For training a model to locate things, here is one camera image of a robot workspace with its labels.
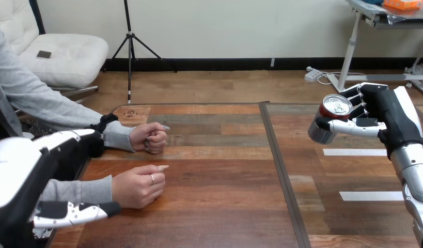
soda can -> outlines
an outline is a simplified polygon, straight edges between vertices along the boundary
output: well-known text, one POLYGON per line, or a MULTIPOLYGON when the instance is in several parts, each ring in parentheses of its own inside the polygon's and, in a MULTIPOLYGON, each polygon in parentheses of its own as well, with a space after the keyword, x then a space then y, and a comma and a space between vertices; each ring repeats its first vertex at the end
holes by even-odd
POLYGON ((315 122, 316 118, 323 116, 333 119, 348 119, 352 110, 353 105, 347 98, 335 94, 326 96, 319 105, 315 118, 308 129, 308 136, 319 144, 330 144, 337 133, 319 128, 315 122))

wooden floor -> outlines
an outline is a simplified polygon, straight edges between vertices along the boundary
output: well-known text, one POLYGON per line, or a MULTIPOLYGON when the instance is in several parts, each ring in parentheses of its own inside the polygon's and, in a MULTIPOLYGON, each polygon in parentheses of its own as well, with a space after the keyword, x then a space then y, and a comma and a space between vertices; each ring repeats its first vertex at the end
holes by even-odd
MULTIPOLYGON (((363 73, 402 73, 401 71, 359 71, 363 73)), ((132 75, 132 103, 234 103, 261 102, 319 104, 331 85, 304 81, 306 71, 181 71, 134 72, 132 75)), ((109 113, 128 100, 128 73, 100 73, 94 85, 100 90, 83 105, 109 113)), ((389 83, 391 88, 405 82, 389 83)), ((423 104, 423 94, 408 89, 415 104, 423 104)))

white cushion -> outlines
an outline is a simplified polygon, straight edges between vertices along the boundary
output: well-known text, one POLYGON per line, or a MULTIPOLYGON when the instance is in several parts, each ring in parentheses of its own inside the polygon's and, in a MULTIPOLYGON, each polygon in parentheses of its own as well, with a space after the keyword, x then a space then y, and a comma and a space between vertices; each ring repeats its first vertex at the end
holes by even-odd
POLYGON ((50 87, 83 88, 99 74, 108 50, 106 41, 99 37, 46 34, 38 36, 20 59, 50 87), (37 58, 40 50, 51 52, 51 58, 37 58))
POLYGON ((39 35, 28 0, 0 0, 0 29, 12 49, 22 53, 39 35))

gray sweater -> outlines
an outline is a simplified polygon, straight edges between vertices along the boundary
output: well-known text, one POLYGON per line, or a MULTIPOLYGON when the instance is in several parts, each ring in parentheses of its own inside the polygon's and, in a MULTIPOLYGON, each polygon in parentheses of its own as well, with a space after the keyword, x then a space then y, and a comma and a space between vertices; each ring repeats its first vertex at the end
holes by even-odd
MULTIPOLYGON (((14 131, 22 135, 21 126, 9 104, 56 130, 82 129, 90 124, 98 124, 101 117, 99 113, 63 97, 41 82, 19 61, 0 31, 0 111, 7 116, 14 131)), ((103 132, 105 145, 132 151, 129 141, 132 129, 118 121, 109 123, 103 132)), ((110 202, 111 179, 108 176, 85 182, 50 180, 40 200, 110 202)))

can lid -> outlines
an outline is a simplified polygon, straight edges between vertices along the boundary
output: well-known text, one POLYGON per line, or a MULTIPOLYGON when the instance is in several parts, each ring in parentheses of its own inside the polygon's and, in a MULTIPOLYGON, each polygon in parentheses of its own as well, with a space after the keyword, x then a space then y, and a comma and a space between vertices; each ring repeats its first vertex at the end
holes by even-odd
POLYGON ((323 100, 324 107, 335 115, 349 115, 353 110, 351 102, 341 95, 328 95, 323 100))

